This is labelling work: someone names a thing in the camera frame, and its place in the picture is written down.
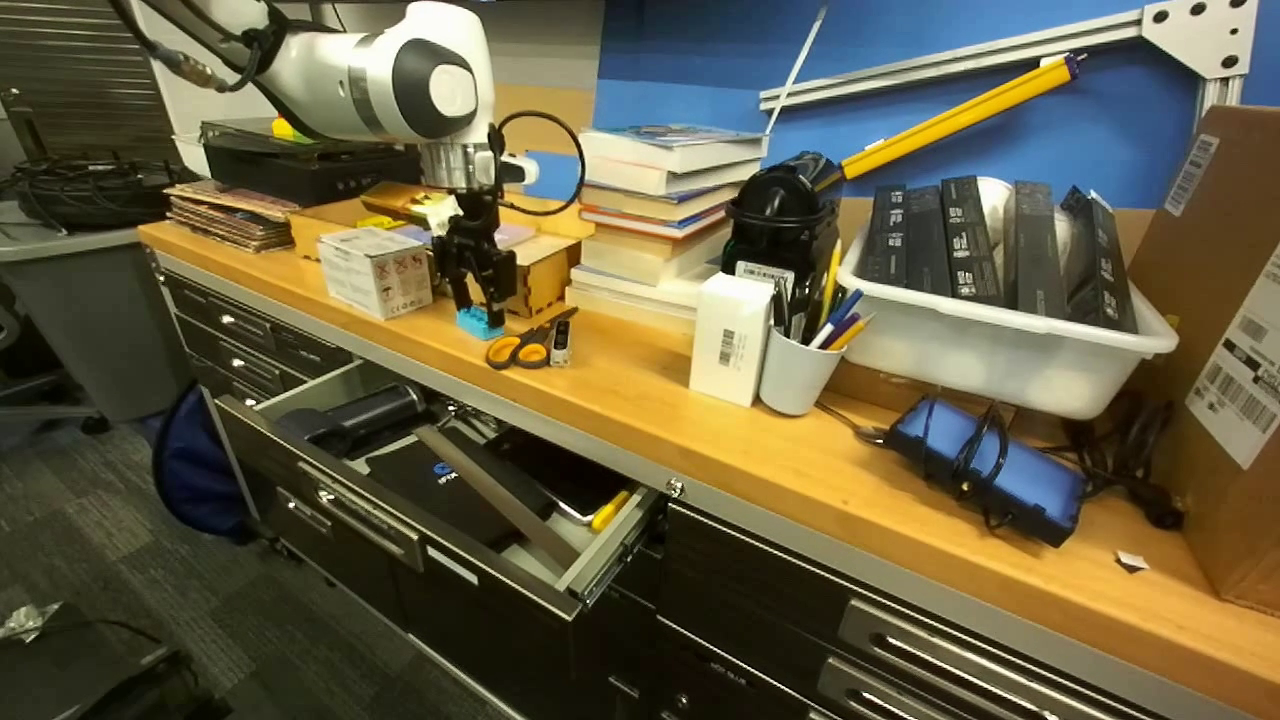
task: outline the cup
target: cup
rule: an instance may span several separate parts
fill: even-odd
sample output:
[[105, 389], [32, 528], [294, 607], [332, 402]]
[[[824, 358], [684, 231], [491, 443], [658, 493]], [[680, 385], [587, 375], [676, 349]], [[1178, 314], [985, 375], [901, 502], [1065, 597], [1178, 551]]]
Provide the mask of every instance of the cup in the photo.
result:
[[769, 333], [760, 402], [781, 415], [803, 415], [824, 397], [842, 353], [794, 342]]

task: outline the open drawer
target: open drawer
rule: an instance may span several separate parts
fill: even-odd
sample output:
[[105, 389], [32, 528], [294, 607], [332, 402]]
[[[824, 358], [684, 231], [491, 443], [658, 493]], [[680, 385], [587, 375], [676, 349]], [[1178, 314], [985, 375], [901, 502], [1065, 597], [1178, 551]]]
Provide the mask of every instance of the open drawer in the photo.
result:
[[[317, 449], [307, 431], [299, 431], [294, 422], [299, 415], [349, 407], [389, 389], [418, 391], [423, 412], [412, 421], [412, 427], [398, 422], [398, 431], [382, 435], [375, 449], [358, 449], [355, 457]], [[349, 522], [351, 533], [382, 548], [398, 566], [443, 566], [466, 581], [471, 588], [497, 581], [526, 597], [533, 603], [555, 613], [561, 619], [572, 619], [607, 588], [607, 581], [631, 556], [646, 522], [646, 512], [658, 498], [644, 484], [622, 484], [622, 493], [607, 506], [613, 518], [602, 528], [587, 528], [587, 518], [574, 516], [568, 502], [555, 502], [550, 512], [535, 516], [535, 528], [526, 528], [526, 516], [525, 522], [506, 518], [513, 506], [497, 512], [491, 496], [475, 488], [475, 469], [466, 469], [466, 457], [439, 458], [443, 451], [418, 443], [423, 431], [449, 427], [453, 415], [466, 407], [432, 397], [364, 358], [317, 375], [256, 407], [220, 398], [220, 412], [248, 422], [277, 449], [287, 449], [291, 469], [277, 473], [281, 484], [319, 502], [337, 522]], [[382, 457], [404, 451], [412, 443], [432, 457], [426, 462], [415, 462], [418, 475], [375, 473]], [[439, 488], [471, 488], [479, 496], [479, 506], [475, 498], [439, 498]], [[475, 512], [487, 512], [485, 522], [491, 522], [491, 512], [516, 522], [513, 541], [497, 545], [491, 533], [475, 533]]]

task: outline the label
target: label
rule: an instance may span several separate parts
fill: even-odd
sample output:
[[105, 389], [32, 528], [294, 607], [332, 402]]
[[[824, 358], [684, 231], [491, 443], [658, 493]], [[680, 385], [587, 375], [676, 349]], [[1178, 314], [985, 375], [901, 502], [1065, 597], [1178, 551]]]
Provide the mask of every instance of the label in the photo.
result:
[[1194, 189], [1199, 189], [1199, 178], [1205, 178], [1205, 172], [1207, 172], [1207, 165], [1211, 165], [1211, 156], [1217, 156], [1217, 142], [1218, 142], [1218, 139], [1207, 136], [1207, 131], [1194, 136], [1182, 168], [1175, 172], [1175, 178], [1172, 178], [1172, 189], [1167, 189], [1167, 196], [1165, 196], [1165, 213], [1167, 213], [1167, 217], [1182, 217], [1182, 213], [1187, 213], [1187, 202], [1190, 202], [1190, 196], [1194, 196]]
[[1280, 421], [1280, 247], [1236, 307], [1187, 391], [1187, 412], [1241, 462], [1267, 449]]

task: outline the workbench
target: workbench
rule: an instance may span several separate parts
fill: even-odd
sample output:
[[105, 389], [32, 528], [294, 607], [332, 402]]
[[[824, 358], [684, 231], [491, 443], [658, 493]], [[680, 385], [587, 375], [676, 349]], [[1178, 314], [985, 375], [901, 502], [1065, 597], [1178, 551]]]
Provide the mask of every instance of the workbench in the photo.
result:
[[[143, 225], [158, 272], [232, 294], [351, 355], [453, 391], [506, 422], [618, 469], [672, 502], [832, 577], [847, 577], [1155, 717], [1280, 717], [1280, 619], [1224, 603], [1187, 545], [1124, 496], [1088, 498], [1077, 536], [1044, 548], [988, 533], [904, 458], [832, 412], [785, 421], [688, 391], [688, 341], [593, 313], [564, 367], [491, 371], [449, 304], [364, 320], [322, 294], [317, 262]], [[893, 412], [827, 391], [837, 412]]]

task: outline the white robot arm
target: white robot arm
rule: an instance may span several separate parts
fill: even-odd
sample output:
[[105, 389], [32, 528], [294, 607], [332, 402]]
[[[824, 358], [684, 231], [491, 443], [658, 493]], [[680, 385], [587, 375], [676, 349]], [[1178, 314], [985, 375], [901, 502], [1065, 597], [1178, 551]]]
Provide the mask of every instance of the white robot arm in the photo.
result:
[[491, 131], [491, 59], [475, 13], [439, 0], [406, 5], [379, 31], [294, 25], [269, 0], [136, 0], [209, 48], [223, 69], [155, 43], [112, 0], [122, 28], [169, 73], [237, 92], [256, 84], [270, 108], [319, 139], [389, 139], [423, 148], [423, 182], [454, 191], [465, 217], [434, 242], [453, 294], [466, 307], [466, 274], [485, 288], [487, 322], [516, 288], [516, 261], [491, 242], [498, 213], [498, 136]]

